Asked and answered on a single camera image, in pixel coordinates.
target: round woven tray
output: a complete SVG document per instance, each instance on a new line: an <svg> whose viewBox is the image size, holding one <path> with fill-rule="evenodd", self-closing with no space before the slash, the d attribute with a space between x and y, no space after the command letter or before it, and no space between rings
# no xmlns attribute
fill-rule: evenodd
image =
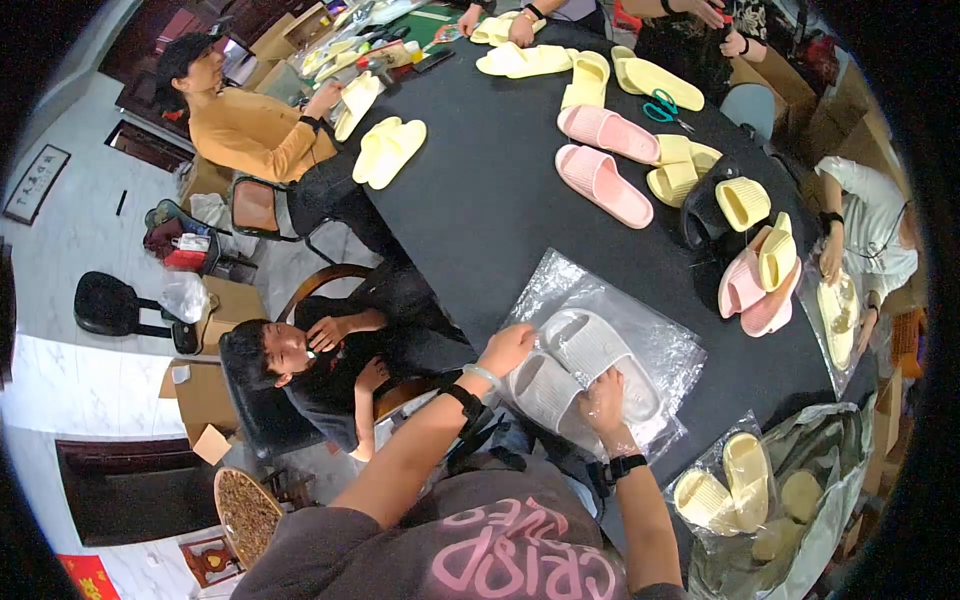
<svg viewBox="0 0 960 600"><path fill-rule="evenodd" d="M286 512L249 473L223 467L213 479L217 514L240 563L250 569L267 551Z"/></svg>

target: black t-shirt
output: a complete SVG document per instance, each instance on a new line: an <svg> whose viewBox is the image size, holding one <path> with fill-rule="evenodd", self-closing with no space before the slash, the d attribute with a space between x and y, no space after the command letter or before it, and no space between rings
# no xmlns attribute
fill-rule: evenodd
<svg viewBox="0 0 960 600"><path fill-rule="evenodd" d="M323 317L345 317L366 309L355 299L312 296L294 311L294 326L307 331ZM336 348L320 352L307 371L286 385L287 397L301 415L345 452L357 447L354 394L357 375L386 347L389 328L351 333Z"/></svg>
<svg viewBox="0 0 960 600"><path fill-rule="evenodd" d="M767 40L764 0L727 0L733 4L734 28L763 45ZM644 18L634 51L640 59L655 62L696 85L714 104L729 89L730 59L720 53L723 30L712 30L698 17L683 12L674 16Z"/></svg>
<svg viewBox="0 0 960 600"><path fill-rule="evenodd" d="M626 574L560 472L489 458L439 482L396 527L343 508L280 520L232 600L625 600ZM634 600L684 600L658 584Z"/></svg>

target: person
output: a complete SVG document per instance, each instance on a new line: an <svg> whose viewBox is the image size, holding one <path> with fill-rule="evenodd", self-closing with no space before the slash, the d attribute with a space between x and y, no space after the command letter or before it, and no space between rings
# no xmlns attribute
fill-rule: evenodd
<svg viewBox="0 0 960 600"><path fill-rule="evenodd" d="M245 321L220 348L241 384L283 388L328 440L364 462L375 448L375 398L409 377L453 372L476 358L420 274L386 263L349 298L306 298L293 325Z"/></svg>
<svg viewBox="0 0 960 600"><path fill-rule="evenodd" d="M496 0L471 3L457 21L457 29L464 36L472 36L482 12L493 14ZM603 9L597 0L533 0L524 5L520 15L510 26L510 41L526 48L534 41L534 23L543 18L571 21L600 36L606 37L607 27Z"/></svg>
<svg viewBox="0 0 960 600"><path fill-rule="evenodd" d="M897 184L875 169L825 156L814 171L823 181L827 208L821 213L827 239L820 271L829 284L839 281L841 267L862 277L857 290L867 310L856 348L863 352L883 301L917 271L917 217Z"/></svg>
<svg viewBox="0 0 960 600"><path fill-rule="evenodd" d="M477 365L503 377L530 353L536 332L492 336ZM465 372L463 394L490 378ZM420 489L468 424L465 403L441 392L400 427L326 507L280 520L233 600L314 598L686 598L679 552L657 481L633 467L616 483L627 537L626 572L603 550L597 522L553 465L502 452ZM623 422L623 377L601 375L580 413L612 457L640 449Z"/></svg>
<svg viewBox="0 0 960 600"><path fill-rule="evenodd" d="M295 182L291 218L318 225L324 217L346 223L381 256L403 257L399 244L350 173L353 157L331 141L325 118L340 102L343 85L322 87L300 112L275 98L224 88L224 55L215 36L190 33L167 44L157 60L155 101L189 110L190 138L201 156L276 183Z"/></svg>
<svg viewBox="0 0 960 600"><path fill-rule="evenodd" d="M623 9L643 17L636 55L696 85L716 106L730 91L732 58L767 56L764 0L623 0ZM718 9L733 17L732 27Z"/></svg>

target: hair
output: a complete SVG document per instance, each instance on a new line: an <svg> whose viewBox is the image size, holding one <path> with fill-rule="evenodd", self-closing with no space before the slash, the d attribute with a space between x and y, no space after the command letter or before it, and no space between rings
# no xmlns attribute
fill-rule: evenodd
<svg viewBox="0 0 960 600"><path fill-rule="evenodd" d="M263 327L271 322L250 319L220 336L220 358L224 370L246 388L262 390L275 386L280 376L267 364Z"/></svg>

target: framed calligraphy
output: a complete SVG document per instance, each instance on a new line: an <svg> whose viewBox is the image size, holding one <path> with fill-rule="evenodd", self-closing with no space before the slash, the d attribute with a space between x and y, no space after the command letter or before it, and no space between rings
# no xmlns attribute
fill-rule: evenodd
<svg viewBox="0 0 960 600"><path fill-rule="evenodd" d="M44 146L13 189L3 216L17 223L33 225L40 206L69 159L70 153L50 144Z"/></svg>

